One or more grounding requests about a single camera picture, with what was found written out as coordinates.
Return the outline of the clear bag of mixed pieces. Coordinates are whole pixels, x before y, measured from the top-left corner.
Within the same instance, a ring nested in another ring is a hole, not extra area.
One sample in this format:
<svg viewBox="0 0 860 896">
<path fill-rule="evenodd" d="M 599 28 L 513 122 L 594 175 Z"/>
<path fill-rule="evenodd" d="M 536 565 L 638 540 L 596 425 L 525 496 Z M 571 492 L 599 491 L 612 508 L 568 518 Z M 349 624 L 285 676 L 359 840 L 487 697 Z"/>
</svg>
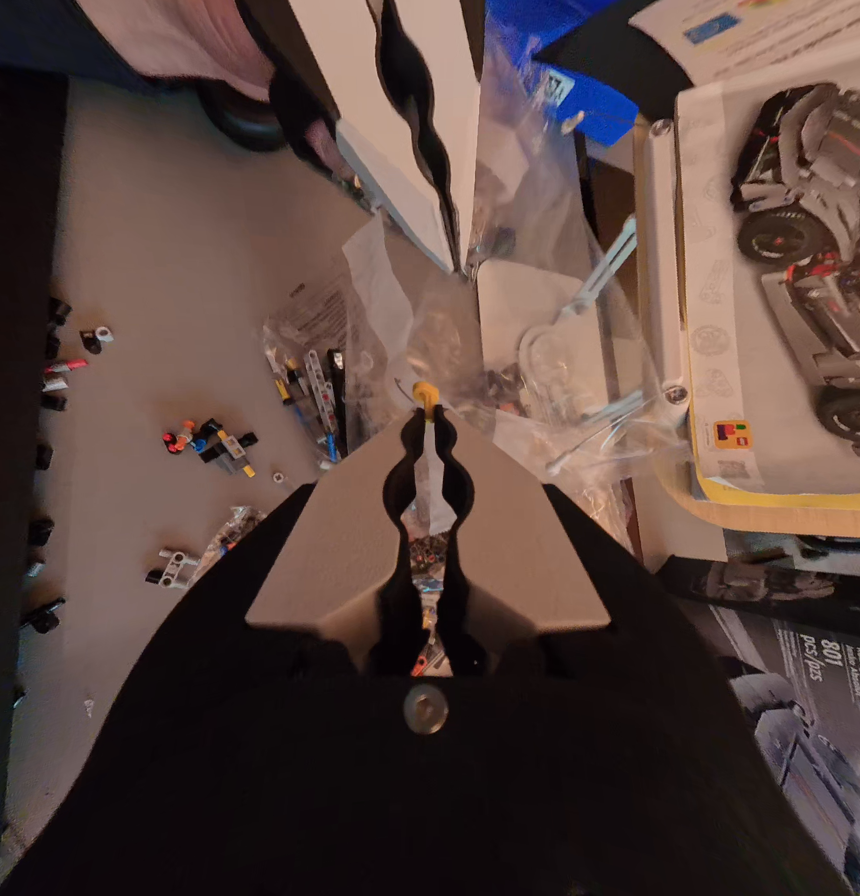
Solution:
<svg viewBox="0 0 860 896">
<path fill-rule="evenodd" d="M 263 324 L 267 364 L 320 472 L 415 407 L 415 311 L 392 265 L 399 236 L 374 216 Z"/>
</svg>

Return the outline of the black studded mat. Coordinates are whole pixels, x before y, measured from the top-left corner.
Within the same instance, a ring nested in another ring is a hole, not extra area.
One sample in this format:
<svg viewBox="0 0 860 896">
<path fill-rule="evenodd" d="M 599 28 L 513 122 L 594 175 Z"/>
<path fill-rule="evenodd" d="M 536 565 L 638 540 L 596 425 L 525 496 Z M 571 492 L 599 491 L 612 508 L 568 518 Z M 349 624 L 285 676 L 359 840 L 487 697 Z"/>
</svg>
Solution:
<svg viewBox="0 0 860 896">
<path fill-rule="evenodd" d="M 68 83 L 0 68 L 0 841 Z"/>
</svg>

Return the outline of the large black rubber tire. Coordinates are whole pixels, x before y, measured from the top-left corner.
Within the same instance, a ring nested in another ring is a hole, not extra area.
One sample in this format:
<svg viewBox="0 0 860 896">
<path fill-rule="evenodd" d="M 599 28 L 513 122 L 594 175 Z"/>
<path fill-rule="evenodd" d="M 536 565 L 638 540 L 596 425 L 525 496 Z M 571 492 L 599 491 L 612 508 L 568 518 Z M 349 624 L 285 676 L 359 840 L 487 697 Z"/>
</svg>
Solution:
<svg viewBox="0 0 860 896">
<path fill-rule="evenodd" d="M 253 152 L 276 152 L 287 147 L 271 106 L 221 81 L 199 80 L 194 87 L 212 126 L 235 145 Z"/>
</svg>

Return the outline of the dark grey beam with pins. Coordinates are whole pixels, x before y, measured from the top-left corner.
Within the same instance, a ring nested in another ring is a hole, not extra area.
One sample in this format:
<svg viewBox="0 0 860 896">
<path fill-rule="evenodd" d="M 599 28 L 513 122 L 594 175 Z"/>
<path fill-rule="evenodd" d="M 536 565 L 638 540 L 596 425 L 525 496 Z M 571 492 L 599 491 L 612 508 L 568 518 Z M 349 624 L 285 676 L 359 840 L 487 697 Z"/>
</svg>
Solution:
<svg viewBox="0 0 860 896">
<path fill-rule="evenodd" d="M 200 565 L 200 556 L 168 547 L 158 552 L 161 566 L 149 570 L 145 582 L 165 589 L 187 590 Z"/>
</svg>

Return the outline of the small clear bag of pins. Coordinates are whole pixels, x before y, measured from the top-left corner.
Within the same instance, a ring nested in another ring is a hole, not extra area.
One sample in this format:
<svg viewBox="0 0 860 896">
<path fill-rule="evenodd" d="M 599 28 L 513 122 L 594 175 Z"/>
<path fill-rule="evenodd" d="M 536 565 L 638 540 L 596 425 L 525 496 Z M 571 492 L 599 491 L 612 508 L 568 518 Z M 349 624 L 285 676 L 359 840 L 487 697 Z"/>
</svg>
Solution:
<svg viewBox="0 0 860 896">
<path fill-rule="evenodd" d="M 230 552 L 264 521 L 267 513 L 250 505 L 233 506 L 227 521 L 219 528 L 205 548 L 189 579 L 193 585 L 221 558 Z"/>
</svg>

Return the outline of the person's left hand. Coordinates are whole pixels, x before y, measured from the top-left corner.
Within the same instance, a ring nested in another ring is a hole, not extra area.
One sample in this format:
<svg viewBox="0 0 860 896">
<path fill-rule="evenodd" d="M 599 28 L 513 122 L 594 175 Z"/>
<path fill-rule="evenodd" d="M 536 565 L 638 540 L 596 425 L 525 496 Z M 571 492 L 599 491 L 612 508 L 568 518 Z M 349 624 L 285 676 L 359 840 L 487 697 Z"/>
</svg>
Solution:
<svg viewBox="0 0 860 896">
<path fill-rule="evenodd" d="M 83 13 L 136 72 L 220 81 L 268 102 L 275 66 L 234 1 L 79 1 Z"/>
</svg>

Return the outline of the blue plastic bin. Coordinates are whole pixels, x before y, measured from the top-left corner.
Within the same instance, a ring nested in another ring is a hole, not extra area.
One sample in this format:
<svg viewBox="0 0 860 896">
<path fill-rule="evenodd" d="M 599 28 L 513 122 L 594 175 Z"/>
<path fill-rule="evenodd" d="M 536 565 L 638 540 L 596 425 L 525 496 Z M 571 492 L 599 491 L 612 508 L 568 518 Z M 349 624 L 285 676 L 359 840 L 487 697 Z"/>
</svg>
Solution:
<svg viewBox="0 0 860 896">
<path fill-rule="evenodd" d="M 538 54 L 611 1 L 489 1 L 493 27 L 526 94 L 558 125 L 581 109 L 635 118 L 635 103 L 614 88 L 580 72 L 573 62 L 542 62 Z"/>
</svg>

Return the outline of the dark lego set box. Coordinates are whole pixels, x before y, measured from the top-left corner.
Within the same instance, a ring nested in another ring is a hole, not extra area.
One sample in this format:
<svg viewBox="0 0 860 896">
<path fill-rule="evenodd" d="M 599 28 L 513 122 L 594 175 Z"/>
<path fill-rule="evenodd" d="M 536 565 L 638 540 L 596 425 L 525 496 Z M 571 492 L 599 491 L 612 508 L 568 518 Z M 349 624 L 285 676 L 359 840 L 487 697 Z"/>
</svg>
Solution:
<svg viewBox="0 0 860 896">
<path fill-rule="evenodd" d="M 731 534 L 657 575 L 727 673 L 772 776 L 860 894 L 860 540 Z"/>
</svg>

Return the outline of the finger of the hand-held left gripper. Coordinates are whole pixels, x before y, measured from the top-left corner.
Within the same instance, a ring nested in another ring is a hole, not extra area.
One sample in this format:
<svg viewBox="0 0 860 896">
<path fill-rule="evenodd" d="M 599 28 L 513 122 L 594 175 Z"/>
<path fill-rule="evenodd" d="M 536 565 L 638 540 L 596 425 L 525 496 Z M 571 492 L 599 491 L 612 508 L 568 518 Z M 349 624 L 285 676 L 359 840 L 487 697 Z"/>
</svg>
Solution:
<svg viewBox="0 0 860 896">
<path fill-rule="evenodd" d="M 408 123 L 440 226 L 433 253 L 449 273 L 467 260 L 482 79 L 481 1 L 394 2 L 411 67 Z"/>
<path fill-rule="evenodd" d="M 374 199 L 445 272 L 454 259 L 440 198 L 417 164 L 413 128 L 379 73 L 379 25 L 369 2 L 292 1 L 336 105 L 336 142 Z"/>
</svg>

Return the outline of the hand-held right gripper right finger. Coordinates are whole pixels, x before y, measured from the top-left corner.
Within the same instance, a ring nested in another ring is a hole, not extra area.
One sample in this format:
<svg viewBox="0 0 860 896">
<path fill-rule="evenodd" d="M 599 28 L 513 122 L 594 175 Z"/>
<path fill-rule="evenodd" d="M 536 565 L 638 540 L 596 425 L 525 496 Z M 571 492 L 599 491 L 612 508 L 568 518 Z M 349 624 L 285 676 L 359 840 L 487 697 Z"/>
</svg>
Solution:
<svg viewBox="0 0 860 896">
<path fill-rule="evenodd" d="M 455 515 L 438 638 L 455 677 L 489 674 L 514 644 L 611 623 L 536 476 L 442 406 L 438 457 Z"/>
</svg>

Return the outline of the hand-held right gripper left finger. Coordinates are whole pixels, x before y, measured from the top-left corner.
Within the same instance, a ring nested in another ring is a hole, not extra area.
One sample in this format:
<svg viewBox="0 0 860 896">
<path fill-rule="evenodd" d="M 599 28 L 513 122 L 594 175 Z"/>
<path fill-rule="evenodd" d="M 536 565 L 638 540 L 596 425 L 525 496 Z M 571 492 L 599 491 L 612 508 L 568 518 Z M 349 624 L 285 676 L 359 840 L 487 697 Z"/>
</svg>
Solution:
<svg viewBox="0 0 860 896">
<path fill-rule="evenodd" d="M 251 627 L 341 643 L 381 676 L 412 673 L 427 632 L 402 517 L 424 436 L 424 410 L 413 410 L 317 482 L 246 615 Z"/>
</svg>

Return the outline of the white lego instruction booklet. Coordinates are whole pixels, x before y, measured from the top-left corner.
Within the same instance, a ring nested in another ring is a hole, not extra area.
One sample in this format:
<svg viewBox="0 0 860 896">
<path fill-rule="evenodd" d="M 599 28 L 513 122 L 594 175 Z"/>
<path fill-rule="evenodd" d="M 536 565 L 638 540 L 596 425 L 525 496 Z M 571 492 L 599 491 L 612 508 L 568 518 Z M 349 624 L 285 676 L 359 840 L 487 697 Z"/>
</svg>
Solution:
<svg viewBox="0 0 860 896">
<path fill-rule="evenodd" d="M 694 471 L 860 511 L 860 2 L 612 2 L 539 58 L 637 105 L 651 299 L 682 291 Z"/>
</svg>

